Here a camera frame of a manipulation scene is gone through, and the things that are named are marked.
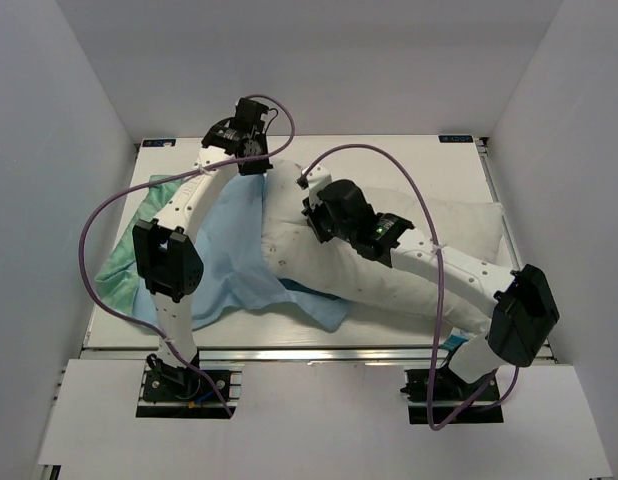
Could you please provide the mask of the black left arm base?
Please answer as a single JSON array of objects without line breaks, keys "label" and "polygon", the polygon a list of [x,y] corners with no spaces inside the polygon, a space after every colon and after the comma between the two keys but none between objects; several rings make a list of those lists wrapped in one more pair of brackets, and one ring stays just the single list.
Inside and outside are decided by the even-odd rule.
[{"label": "black left arm base", "polygon": [[228,420],[240,398],[242,373],[212,367],[208,378],[185,366],[147,356],[136,406],[137,418]]}]

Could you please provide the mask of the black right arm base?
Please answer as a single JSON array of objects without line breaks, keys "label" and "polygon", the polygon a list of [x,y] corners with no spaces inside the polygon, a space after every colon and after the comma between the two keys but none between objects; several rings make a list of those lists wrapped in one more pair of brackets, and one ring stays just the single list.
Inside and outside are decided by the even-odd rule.
[{"label": "black right arm base", "polygon": [[[468,384],[455,375],[447,366],[458,347],[450,351],[445,360],[436,368],[433,382],[432,420],[438,425],[453,411],[465,403],[489,380],[487,386],[470,405],[463,409],[450,425],[503,424],[504,414],[501,406],[493,406],[501,395],[497,380],[483,375],[478,381]],[[405,371],[405,384],[400,393],[408,404],[410,425],[428,425],[427,389],[429,368],[410,368]]]}]

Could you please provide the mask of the white pillow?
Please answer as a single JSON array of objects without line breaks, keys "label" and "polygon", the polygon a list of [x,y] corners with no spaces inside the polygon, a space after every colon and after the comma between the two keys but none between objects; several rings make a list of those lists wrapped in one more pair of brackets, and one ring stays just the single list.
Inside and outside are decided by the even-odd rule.
[{"label": "white pillow", "polygon": [[[310,290],[352,302],[344,320],[326,320],[324,343],[339,346],[406,346],[431,344],[436,285],[419,276],[362,258],[346,242],[320,243],[302,215],[306,193],[296,184],[301,167],[274,161],[266,176],[262,252],[272,273]],[[413,193],[362,186],[376,211],[410,220],[425,234],[429,229]],[[497,263],[504,235],[498,203],[464,203],[426,198],[443,244],[488,263]],[[488,329],[489,320],[459,296],[445,291],[443,320],[472,333]]]}]

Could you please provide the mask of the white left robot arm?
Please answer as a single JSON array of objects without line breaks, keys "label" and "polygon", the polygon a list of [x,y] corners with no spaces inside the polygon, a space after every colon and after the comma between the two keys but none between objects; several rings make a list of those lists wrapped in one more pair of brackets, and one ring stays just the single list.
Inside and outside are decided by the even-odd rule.
[{"label": "white left robot arm", "polygon": [[214,124],[201,141],[187,179],[149,221],[139,220],[132,237],[139,276],[157,311],[158,328],[166,335],[158,360],[173,368],[166,387],[188,399],[200,387],[195,363],[198,349],[192,332],[192,300],[205,266],[195,241],[203,220],[224,187],[236,176],[264,174],[272,168],[265,116],[270,108],[253,96],[239,99],[233,116]]}]

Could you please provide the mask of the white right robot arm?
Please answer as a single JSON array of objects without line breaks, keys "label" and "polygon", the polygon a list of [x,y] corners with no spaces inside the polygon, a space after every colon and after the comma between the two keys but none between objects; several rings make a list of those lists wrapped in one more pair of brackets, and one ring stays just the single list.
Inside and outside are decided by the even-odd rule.
[{"label": "white right robot arm", "polygon": [[487,332],[457,347],[440,374],[442,390],[461,399],[504,366],[530,366],[559,320],[545,273],[483,262],[426,238],[411,221],[374,211],[351,180],[301,176],[303,215],[320,242],[338,238],[362,258],[418,276],[466,300],[489,317]]}]

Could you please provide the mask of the blue green satin pillowcase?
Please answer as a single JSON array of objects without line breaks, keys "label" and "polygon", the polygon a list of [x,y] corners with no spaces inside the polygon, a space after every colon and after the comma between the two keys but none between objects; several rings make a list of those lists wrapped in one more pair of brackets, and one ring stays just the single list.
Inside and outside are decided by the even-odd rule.
[{"label": "blue green satin pillowcase", "polygon": [[[166,206],[181,184],[177,180],[149,189],[93,280],[99,298],[108,307],[154,326],[157,313],[137,273],[132,229],[137,220],[150,220]],[[192,328],[214,323],[228,309],[258,310],[289,303],[323,329],[337,330],[350,310],[348,301],[291,280],[281,281],[266,265],[261,251],[264,192],[263,177],[235,177],[205,217],[195,242],[204,273],[193,294]]]}]

